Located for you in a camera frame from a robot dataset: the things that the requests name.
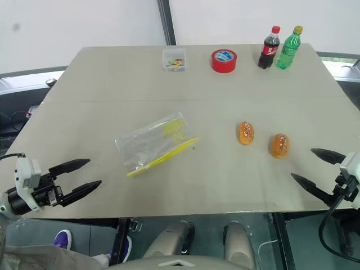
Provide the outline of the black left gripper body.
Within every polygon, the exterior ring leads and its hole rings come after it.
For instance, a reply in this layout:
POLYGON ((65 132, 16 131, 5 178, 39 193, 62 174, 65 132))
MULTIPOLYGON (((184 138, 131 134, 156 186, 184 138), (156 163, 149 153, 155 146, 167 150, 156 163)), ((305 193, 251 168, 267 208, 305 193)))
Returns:
POLYGON ((39 206, 61 205, 65 207, 62 189, 55 183, 58 176, 58 174, 50 172, 40 177, 39 185, 34 188, 32 193, 35 202, 39 206))

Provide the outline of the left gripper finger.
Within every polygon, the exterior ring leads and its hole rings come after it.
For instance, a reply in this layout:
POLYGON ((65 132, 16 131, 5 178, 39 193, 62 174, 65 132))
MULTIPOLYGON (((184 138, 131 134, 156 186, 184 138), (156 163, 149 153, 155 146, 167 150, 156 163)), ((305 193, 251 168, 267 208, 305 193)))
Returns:
POLYGON ((66 207, 66 206, 86 197, 88 194, 90 194, 92 191, 94 191, 101 183, 102 183, 101 180, 93 181, 93 182, 83 184, 83 185, 73 189, 71 191, 71 193, 64 195, 60 199, 60 201, 58 202, 58 205, 66 207))
POLYGON ((49 173, 53 179, 56 179, 59 175, 64 173, 70 173, 75 170, 78 170, 82 166, 90 162, 90 159, 74 159, 67 161, 65 163, 59 164, 52 168, 49 168, 49 173))

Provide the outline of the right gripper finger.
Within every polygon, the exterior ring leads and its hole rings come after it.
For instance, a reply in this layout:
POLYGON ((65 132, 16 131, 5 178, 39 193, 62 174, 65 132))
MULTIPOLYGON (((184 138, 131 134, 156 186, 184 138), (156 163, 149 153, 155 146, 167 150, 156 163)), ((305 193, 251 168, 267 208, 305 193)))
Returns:
POLYGON ((318 158, 332 165, 341 164, 346 158, 346 156, 343 154, 322 148, 312 148, 310 151, 314 153, 318 158))
POLYGON ((327 206, 331 207, 334 204, 335 202, 334 195, 330 195, 325 191, 321 190, 316 186, 314 182, 306 179, 305 177, 302 177, 295 173, 291 173, 291 176, 303 189, 305 189, 308 193, 323 201, 327 206))

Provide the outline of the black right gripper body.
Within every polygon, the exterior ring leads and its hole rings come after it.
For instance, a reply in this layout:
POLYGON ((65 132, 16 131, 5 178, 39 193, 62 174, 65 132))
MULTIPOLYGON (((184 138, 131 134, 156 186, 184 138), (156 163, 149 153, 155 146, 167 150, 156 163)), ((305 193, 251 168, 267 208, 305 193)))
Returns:
POLYGON ((335 179, 336 185, 333 190, 334 198, 338 199, 340 196, 343 200, 350 201, 355 200, 359 193, 359 182, 353 175, 343 175, 340 173, 335 179))

